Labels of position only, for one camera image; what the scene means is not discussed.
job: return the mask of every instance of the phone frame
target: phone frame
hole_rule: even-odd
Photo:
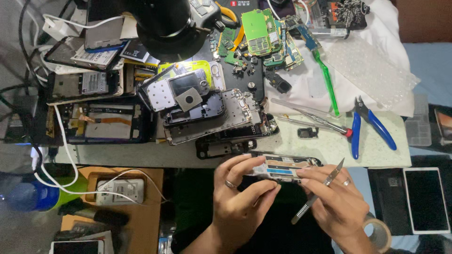
[[[53,246],[55,243],[73,243],[73,242],[98,242],[97,244],[97,253],[98,254],[104,254],[104,241],[103,240],[81,240],[81,241],[55,241],[52,242],[50,245],[50,251],[49,254],[53,253]]]
[[[441,194],[443,196],[444,212],[445,212],[445,216],[446,216],[448,230],[422,230],[421,231],[421,230],[414,229],[413,216],[411,215],[410,194],[408,193],[408,183],[407,183],[406,174],[405,174],[406,171],[437,171],[438,179],[439,179],[439,186],[441,187]],[[439,168],[406,168],[406,169],[403,169],[403,178],[405,180],[406,200],[408,202],[408,213],[410,214],[411,230],[413,231],[413,234],[414,235],[450,234],[451,228],[450,228],[450,224],[449,224],[449,216],[447,213],[446,199],[444,197],[443,184],[441,183],[441,175],[439,173]]]

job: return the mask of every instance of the phone screen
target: phone screen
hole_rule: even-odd
[[[98,241],[55,242],[53,254],[98,254]]]
[[[414,230],[448,230],[439,171],[405,171]]]

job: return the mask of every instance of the white cloth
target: white cloth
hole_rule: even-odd
[[[389,0],[364,0],[370,6],[370,14],[366,15],[367,27],[361,31],[352,31],[351,36],[360,36],[369,44],[375,46],[383,54],[387,55],[400,68],[410,70],[410,62],[405,48],[400,42],[399,38],[399,23],[397,20],[398,11]],[[319,39],[320,44],[324,50],[333,45],[334,40]],[[304,47],[304,41],[295,40],[301,55],[304,58],[302,65],[293,69],[290,72],[279,71],[278,74],[292,85],[292,89],[287,94],[281,94],[273,88],[269,81],[265,79],[265,95],[268,98],[282,99],[298,105],[315,108],[322,111],[330,111],[331,102],[328,93],[325,93],[321,98],[312,98],[310,96],[309,85],[325,87],[325,82],[320,71],[318,63],[314,60],[312,53]],[[384,108],[379,108],[375,100],[370,98],[367,94],[358,89],[348,79],[328,66],[331,81],[334,87],[336,102],[341,113],[351,111],[354,108],[355,96],[362,96],[366,106],[373,111],[383,111]],[[395,105],[392,112],[401,115],[412,117],[414,111],[413,94],[406,98],[403,102]],[[295,114],[296,111],[287,109],[284,106],[272,103],[269,101],[266,112],[274,114]]]

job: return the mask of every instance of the workbench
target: workbench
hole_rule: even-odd
[[[285,121],[278,121],[279,134],[258,140],[256,150],[271,151],[282,155],[310,156],[323,164],[338,164],[345,157],[344,167],[396,168],[411,166],[410,151],[402,118],[391,112],[375,112],[397,145],[391,150],[373,127],[362,121],[359,159],[354,160],[350,143],[338,132],[320,129],[319,138],[301,139],[298,128],[306,128]],[[309,121],[301,115],[291,118]],[[339,125],[351,126],[353,117],[342,116]],[[126,145],[69,145],[69,152],[76,164],[118,167],[152,168],[215,168],[220,158],[200,160],[196,157],[194,141],[177,146],[166,143]],[[70,163],[63,147],[56,156],[58,163]]]

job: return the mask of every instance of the bubble wrap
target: bubble wrap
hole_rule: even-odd
[[[359,37],[337,40],[326,52],[325,61],[387,110],[421,81]]]

